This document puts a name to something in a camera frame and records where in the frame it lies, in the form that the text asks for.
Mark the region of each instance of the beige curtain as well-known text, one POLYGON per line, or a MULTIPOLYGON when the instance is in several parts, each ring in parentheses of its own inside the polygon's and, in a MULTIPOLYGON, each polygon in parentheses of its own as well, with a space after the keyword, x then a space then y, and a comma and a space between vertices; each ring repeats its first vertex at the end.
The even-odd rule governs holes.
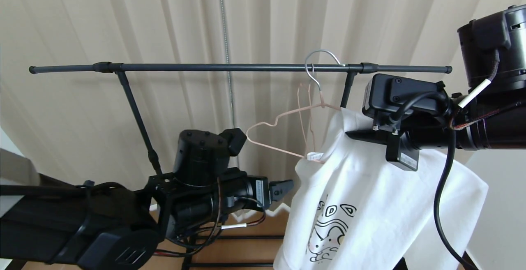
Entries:
MULTIPOLYGON (((232 63, 303 63, 326 48, 348 63, 452 65, 454 72, 401 74, 466 92, 456 29, 526 0, 223 0, 232 63)), ((142 188, 154 174, 116 76, 31 75, 28 66, 111 62, 225 62, 219 0, 0 0, 2 128, 41 173, 71 183, 114 180, 142 188)), ((332 63, 314 56, 314 63, 332 63)), ((180 131, 232 127, 226 72, 130 72, 131 87, 164 171, 180 131)), ((344 74, 319 73, 327 102, 344 74)), ((358 76, 348 108, 359 110, 370 76, 358 76)), ((305 73, 233 72, 233 115, 246 130, 297 107, 305 73)), ((316 102, 317 90, 313 90, 316 102)), ((301 95, 306 105, 306 94, 301 95)), ((321 146, 330 115, 311 121, 321 146)), ((254 139, 304 152, 298 115, 254 139)), ((464 161, 470 154, 461 154, 464 161)), ((297 158, 246 143, 241 169, 294 177, 297 158)))

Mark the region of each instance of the wooden floor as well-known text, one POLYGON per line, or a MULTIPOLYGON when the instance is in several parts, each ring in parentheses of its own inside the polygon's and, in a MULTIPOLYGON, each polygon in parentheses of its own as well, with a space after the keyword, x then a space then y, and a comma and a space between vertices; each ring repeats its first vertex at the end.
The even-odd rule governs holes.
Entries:
MULTIPOLYGON (((255 215, 248 221, 255 221, 260 215, 255 215)), ((276 217, 267 217, 263 224, 225 230, 222 235, 282 235, 287 225, 288 213, 282 212, 276 217)), ((214 244, 204 248, 192 259, 197 263, 220 262, 272 262, 281 245, 281 240, 217 240, 214 244)), ((162 242, 159 248, 169 251, 183 252, 184 249, 169 241, 162 242)), ((152 257, 142 270, 179 270, 182 258, 152 257)), ((226 268, 206 268, 206 270, 224 270, 226 268)), ((268 268, 235 268, 235 270, 268 270, 268 268)), ((74 265, 44 265, 42 263, 28 262, 23 270, 79 270, 74 265)))

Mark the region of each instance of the white t-shirt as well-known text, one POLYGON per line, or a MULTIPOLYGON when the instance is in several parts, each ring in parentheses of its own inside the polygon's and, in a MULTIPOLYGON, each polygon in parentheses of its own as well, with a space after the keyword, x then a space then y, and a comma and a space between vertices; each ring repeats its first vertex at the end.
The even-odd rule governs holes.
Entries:
MULTIPOLYGON (((418 171, 385 160, 385 146, 355 141, 344 132, 372 121, 345 108, 332 118, 320 152, 323 164, 301 159, 277 270, 455 270, 433 219, 434 193, 445 155, 421 150, 418 171)), ((446 238, 462 255, 488 185, 455 162, 440 202, 446 238)))

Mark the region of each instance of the black clothes rack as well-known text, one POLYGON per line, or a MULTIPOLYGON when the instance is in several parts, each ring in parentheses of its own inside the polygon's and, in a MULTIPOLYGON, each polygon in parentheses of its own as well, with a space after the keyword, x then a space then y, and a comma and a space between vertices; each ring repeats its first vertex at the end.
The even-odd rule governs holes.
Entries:
MULTIPOLYGON (((354 78, 357 74, 370 74, 376 72, 423 72, 423 73, 451 73, 451 66, 394 66, 378 65, 369 62, 360 64, 344 65, 309 65, 316 72, 345 72, 344 93, 341 98, 340 107, 347 106, 347 100, 354 78)), ((112 62, 97 62, 92 65, 73 65, 73 66, 47 66, 47 67, 30 67, 30 73, 58 73, 58 72, 100 72, 115 73, 124 89, 126 98, 133 112, 139 131, 143 137, 144 143, 148 150, 148 159, 152 164, 154 171, 163 174, 159 157, 152 147, 152 143, 146 131, 146 127, 141 118, 141 113, 135 102, 132 89, 129 86, 126 71, 147 71, 147 72, 304 72, 305 64, 122 64, 112 62)), ((219 240, 261 240, 261 239, 282 239, 283 236, 219 236, 219 240)), ((197 238, 190 239, 190 244, 195 244, 197 238)), ((236 267, 271 267, 272 263, 193 263, 192 257, 186 257, 182 264, 182 270, 190 268, 236 268, 236 267)), ((402 258, 395 268, 396 270, 406 270, 405 261, 402 258)))

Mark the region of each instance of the hanger hook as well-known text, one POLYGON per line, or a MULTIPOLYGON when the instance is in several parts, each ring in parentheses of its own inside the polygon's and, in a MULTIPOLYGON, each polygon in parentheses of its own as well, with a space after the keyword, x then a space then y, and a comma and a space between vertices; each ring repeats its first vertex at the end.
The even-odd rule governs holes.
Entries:
MULTIPOLYGON (((314 78, 310 72, 309 72, 309 68, 307 66, 307 62, 309 61, 309 58, 314 54, 314 53, 317 53, 317 52, 325 52, 325 53, 328 53, 330 56, 332 56, 332 58, 340 65, 340 66, 344 66, 339 60, 338 60, 338 57, 336 57, 336 55, 334 55, 334 53, 332 53, 331 51, 327 50, 327 49, 316 49, 315 51, 309 53, 307 55, 307 58, 305 58, 305 72, 307 72, 307 74, 309 75, 309 78, 312 79, 314 82, 316 82, 316 85, 318 85, 318 90, 320 90, 321 92, 321 85, 320 83, 318 82, 318 80, 316 80, 316 78, 314 78)), ((314 73, 314 64, 312 64, 312 73, 314 73)))

